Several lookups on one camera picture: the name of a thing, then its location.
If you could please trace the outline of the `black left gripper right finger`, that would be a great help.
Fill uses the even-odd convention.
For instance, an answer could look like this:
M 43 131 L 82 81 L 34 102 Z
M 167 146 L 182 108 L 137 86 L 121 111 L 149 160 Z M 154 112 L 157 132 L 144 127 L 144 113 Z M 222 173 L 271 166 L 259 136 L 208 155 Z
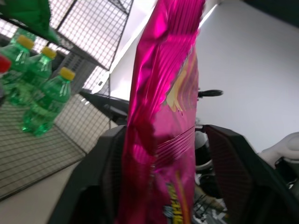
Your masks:
M 213 125 L 205 131 L 231 224 L 299 224 L 299 199 L 242 135 Z

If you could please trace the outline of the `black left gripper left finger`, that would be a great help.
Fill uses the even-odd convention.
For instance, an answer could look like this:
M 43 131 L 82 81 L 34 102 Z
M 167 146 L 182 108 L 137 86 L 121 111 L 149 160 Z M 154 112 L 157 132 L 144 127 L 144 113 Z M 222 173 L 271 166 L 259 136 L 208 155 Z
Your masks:
M 74 168 L 48 224 L 114 224 L 126 126 L 105 131 Z

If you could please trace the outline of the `magenta foil chip bag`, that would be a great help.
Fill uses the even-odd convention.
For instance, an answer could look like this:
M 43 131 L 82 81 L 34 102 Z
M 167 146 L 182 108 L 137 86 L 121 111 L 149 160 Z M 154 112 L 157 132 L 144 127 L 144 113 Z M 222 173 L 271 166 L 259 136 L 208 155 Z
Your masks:
M 191 224 L 206 0 L 157 0 L 136 48 L 115 224 Z

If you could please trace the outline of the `green bottle with yellow cap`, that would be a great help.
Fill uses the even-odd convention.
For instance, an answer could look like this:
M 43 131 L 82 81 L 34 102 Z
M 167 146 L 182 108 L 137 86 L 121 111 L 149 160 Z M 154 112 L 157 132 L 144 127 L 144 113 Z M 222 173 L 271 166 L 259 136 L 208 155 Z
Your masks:
M 8 71 L 0 78 L 6 95 L 10 94 L 18 79 L 26 72 L 33 46 L 34 42 L 31 39 L 20 35 L 14 44 L 0 48 L 0 53 L 11 62 Z
M 63 67 L 59 75 L 46 81 L 34 94 L 30 108 L 24 113 L 24 132 L 41 136 L 48 132 L 68 100 L 71 98 L 71 81 L 75 73 Z
M 29 105 L 34 93 L 52 74 L 52 60 L 57 53 L 44 47 L 40 54 L 28 59 L 28 69 L 15 82 L 9 95 L 13 105 Z

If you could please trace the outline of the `green chip bag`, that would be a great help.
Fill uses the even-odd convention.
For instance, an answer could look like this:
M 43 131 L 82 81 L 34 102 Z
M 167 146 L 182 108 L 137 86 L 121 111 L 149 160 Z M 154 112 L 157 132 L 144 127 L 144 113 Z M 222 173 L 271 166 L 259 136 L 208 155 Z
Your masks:
M 59 37 L 50 26 L 48 0 L 0 0 L 0 18 L 54 44 L 60 44 Z

